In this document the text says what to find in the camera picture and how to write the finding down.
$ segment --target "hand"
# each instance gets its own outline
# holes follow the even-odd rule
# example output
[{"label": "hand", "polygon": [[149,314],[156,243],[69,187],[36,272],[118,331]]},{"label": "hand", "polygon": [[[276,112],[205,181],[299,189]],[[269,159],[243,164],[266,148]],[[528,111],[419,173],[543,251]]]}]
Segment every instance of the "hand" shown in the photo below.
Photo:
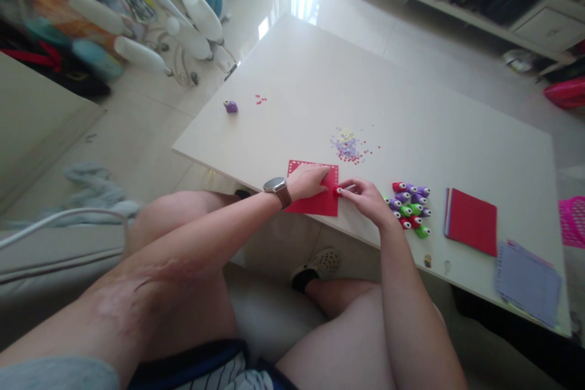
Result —
[{"label": "hand", "polygon": [[339,184],[341,196],[355,204],[366,218],[369,218],[377,227],[396,221],[396,217],[388,204],[382,198],[372,182],[358,179],[349,179]]},{"label": "hand", "polygon": [[300,165],[286,179],[288,192],[293,201],[297,199],[310,198],[321,192],[326,192],[327,186],[321,182],[329,173],[331,168],[323,165]]}]

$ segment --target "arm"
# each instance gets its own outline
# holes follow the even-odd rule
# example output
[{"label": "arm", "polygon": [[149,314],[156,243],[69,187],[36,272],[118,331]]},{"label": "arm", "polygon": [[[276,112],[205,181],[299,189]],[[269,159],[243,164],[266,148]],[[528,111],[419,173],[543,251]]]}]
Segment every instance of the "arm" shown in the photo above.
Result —
[{"label": "arm", "polygon": [[420,279],[402,226],[373,183],[348,180],[342,190],[380,230],[386,345],[398,388],[465,389],[449,334]]},{"label": "arm", "polygon": [[[321,181],[328,171],[328,166],[299,166],[288,178],[292,199],[327,190]],[[220,270],[281,208],[278,196],[260,193],[162,236],[0,353],[0,367],[43,356],[89,356],[111,364],[125,388],[190,280]]]}]

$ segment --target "red paper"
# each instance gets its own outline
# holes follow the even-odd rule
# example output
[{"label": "red paper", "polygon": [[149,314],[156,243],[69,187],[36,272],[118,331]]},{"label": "red paper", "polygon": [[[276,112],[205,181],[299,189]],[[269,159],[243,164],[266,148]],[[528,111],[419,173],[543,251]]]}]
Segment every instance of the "red paper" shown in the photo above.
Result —
[{"label": "red paper", "polygon": [[[291,172],[303,163],[312,164],[310,161],[289,160],[287,175],[289,176]],[[311,215],[337,216],[337,203],[339,198],[333,195],[333,188],[337,186],[337,183],[339,182],[339,166],[326,166],[331,166],[331,171],[329,171],[321,184],[327,186],[329,190],[315,195],[312,198],[296,200],[290,205],[290,207],[286,208],[285,211],[293,213],[308,213]]]},{"label": "red paper", "polygon": [[495,205],[451,189],[445,236],[497,257],[497,216]]}]

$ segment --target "pink basket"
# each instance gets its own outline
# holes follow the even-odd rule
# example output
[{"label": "pink basket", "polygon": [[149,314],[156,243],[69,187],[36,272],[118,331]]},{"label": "pink basket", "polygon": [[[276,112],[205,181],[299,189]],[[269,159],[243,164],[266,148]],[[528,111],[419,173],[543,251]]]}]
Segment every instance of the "pink basket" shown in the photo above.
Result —
[{"label": "pink basket", "polygon": [[559,201],[562,243],[585,249],[585,197]]}]

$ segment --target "tile floor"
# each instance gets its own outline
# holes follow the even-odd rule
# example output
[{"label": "tile floor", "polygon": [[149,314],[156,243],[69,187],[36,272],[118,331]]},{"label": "tile floor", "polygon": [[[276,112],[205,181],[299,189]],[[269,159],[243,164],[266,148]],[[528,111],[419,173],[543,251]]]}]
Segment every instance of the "tile floor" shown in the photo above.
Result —
[{"label": "tile floor", "polygon": [[[387,60],[416,70],[472,99],[547,131],[553,137],[559,197],[585,195],[585,118],[551,105],[544,83],[508,70],[500,56],[512,46],[492,35],[406,0],[228,0],[225,47],[244,60],[284,13],[290,13]],[[78,161],[108,167],[130,199],[148,203],[178,190],[233,191],[235,183],[171,151],[171,145],[213,93],[223,74],[213,63],[194,64],[197,87],[129,67],[103,102],[107,114],[4,215],[31,219],[58,204],[72,187],[62,168]],[[378,253],[304,216],[278,215],[236,255],[235,260],[286,281],[288,273],[314,251],[342,250],[342,274],[380,277]],[[433,299],[447,316],[454,311],[449,286],[425,276]],[[572,285],[585,303],[585,285]]]}]

